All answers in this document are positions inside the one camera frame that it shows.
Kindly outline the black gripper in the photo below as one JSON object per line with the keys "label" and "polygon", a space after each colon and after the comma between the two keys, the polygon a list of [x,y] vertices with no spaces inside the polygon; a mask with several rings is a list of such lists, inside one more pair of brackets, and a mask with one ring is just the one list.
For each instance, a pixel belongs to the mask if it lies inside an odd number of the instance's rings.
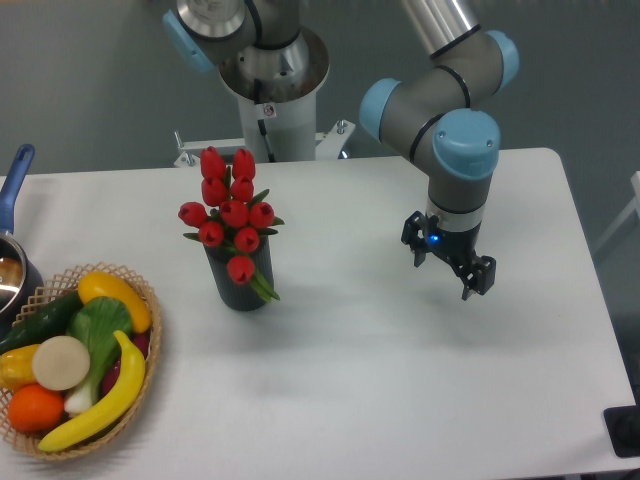
{"label": "black gripper", "polygon": [[401,242],[413,253],[416,268],[428,254],[448,264],[463,284],[461,299],[468,300],[472,295],[485,295],[496,277],[496,260],[476,254],[480,226],[480,210],[467,213],[427,210],[426,217],[415,211],[404,222]]}

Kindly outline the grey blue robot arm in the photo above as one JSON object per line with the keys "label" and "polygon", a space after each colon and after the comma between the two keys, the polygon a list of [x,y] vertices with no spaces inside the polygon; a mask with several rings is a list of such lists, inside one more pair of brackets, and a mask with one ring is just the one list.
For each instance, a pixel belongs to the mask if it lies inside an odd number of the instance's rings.
{"label": "grey blue robot arm", "polygon": [[[427,207],[404,223],[416,263],[434,255],[485,294],[496,262],[475,250],[499,158],[500,130],[477,104],[517,74],[519,54],[485,31],[464,1],[408,1],[405,11],[433,62],[412,84],[382,79],[365,93],[362,128],[424,172]],[[179,55],[217,71],[238,102],[247,148],[262,162],[312,160],[316,94],[329,71],[323,41],[300,20],[296,1],[179,1],[163,17]]]}

